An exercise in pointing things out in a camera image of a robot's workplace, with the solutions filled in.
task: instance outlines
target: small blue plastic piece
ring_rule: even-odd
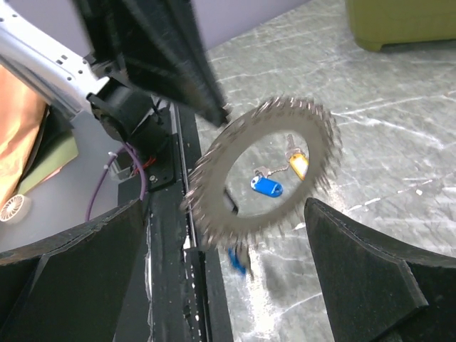
[[[234,248],[228,249],[228,256],[233,268],[236,269],[240,274],[245,276],[247,274],[247,269],[244,266],[242,266],[239,262],[239,259],[236,255],[236,252],[234,251]]]
[[[262,176],[255,176],[250,182],[250,187],[254,191],[269,197],[278,197],[284,192],[284,188],[279,182]]]

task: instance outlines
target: yellow key tag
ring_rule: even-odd
[[[305,155],[296,153],[290,157],[290,165],[294,172],[301,180],[306,177],[307,169],[309,168],[309,161]]]

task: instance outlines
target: green container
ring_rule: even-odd
[[[365,50],[456,39],[456,0],[346,0],[350,29]]]

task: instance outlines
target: orange cloth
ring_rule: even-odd
[[[0,208],[14,194],[45,110],[40,96],[0,66]]]

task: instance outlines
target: marble countertop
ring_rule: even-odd
[[[316,197],[390,236],[456,257],[456,41],[369,53],[355,45],[343,1],[311,0],[209,57],[234,116],[280,94],[314,97],[333,111],[343,163],[329,195]],[[217,132],[203,122],[199,131],[204,151]],[[241,211],[269,205],[248,183],[254,167],[283,164],[284,148],[284,135],[275,135],[235,165],[229,183]],[[255,279],[237,276],[225,256],[222,268],[235,341],[333,341],[302,225],[252,252]]]

